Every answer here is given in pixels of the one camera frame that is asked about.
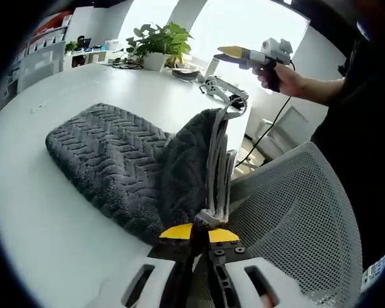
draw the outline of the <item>white flower pot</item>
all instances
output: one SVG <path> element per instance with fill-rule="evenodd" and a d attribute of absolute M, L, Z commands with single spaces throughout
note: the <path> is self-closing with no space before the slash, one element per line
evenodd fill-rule
<path fill-rule="evenodd" d="M 165 62 L 168 59 L 168 55 L 162 53 L 149 53 L 144 57 L 144 68 L 151 71 L 161 71 Z"/>

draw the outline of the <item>bright window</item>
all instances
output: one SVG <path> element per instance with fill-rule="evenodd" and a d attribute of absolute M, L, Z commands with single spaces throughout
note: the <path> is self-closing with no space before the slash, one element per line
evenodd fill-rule
<path fill-rule="evenodd" d="M 191 29 L 191 54 L 210 61 L 219 53 L 219 46 L 259 50 L 270 37 L 290 41 L 295 52 L 308 24 L 305 17 L 270 0 L 208 0 Z M 248 72 L 231 64 L 219 65 L 217 74 L 234 83 L 249 77 Z"/>
<path fill-rule="evenodd" d="M 143 24 L 165 26 L 177 3 L 178 0 L 133 0 L 118 39 L 125 42 L 128 37 L 134 37 L 134 28 Z"/>

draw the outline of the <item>textured towel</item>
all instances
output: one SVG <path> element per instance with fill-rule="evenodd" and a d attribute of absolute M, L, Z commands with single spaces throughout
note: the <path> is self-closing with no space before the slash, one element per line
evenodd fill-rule
<path fill-rule="evenodd" d="M 201 209 L 210 209 L 204 220 L 215 216 L 212 226 L 228 218 L 234 156 L 226 155 L 226 114 L 227 108 L 204 110 L 170 138 L 145 119 L 100 103 L 50 132 L 46 146 L 86 199 L 155 244 L 164 229 L 192 222 Z"/>

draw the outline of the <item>round table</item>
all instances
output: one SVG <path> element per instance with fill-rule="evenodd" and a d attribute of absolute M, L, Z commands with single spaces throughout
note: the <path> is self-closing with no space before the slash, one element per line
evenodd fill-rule
<path fill-rule="evenodd" d="M 21 282 L 44 307 L 83 307 L 102 281 L 150 247 L 104 217 L 47 153 L 46 135 L 96 103 L 143 116 L 175 133 L 223 104 L 168 73 L 89 64 L 46 78 L 0 111 L 0 239 Z M 248 111 L 230 120 L 241 147 Z"/>

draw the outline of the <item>potted plant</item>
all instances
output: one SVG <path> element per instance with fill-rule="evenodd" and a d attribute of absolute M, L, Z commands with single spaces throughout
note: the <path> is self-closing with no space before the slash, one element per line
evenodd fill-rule
<path fill-rule="evenodd" d="M 191 50 L 187 40 L 192 37 L 173 22 L 163 28 L 157 24 L 143 24 L 140 29 L 134 29 L 134 34 L 137 38 L 126 39 L 130 45 L 126 50 L 135 61 L 152 71 L 160 71 L 166 61 L 173 67 L 177 60 L 182 62 L 183 53 L 189 54 Z"/>
<path fill-rule="evenodd" d="M 65 53 L 67 55 L 71 55 L 71 51 L 77 48 L 77 42 L 71 41 L 65 45 Z"/>

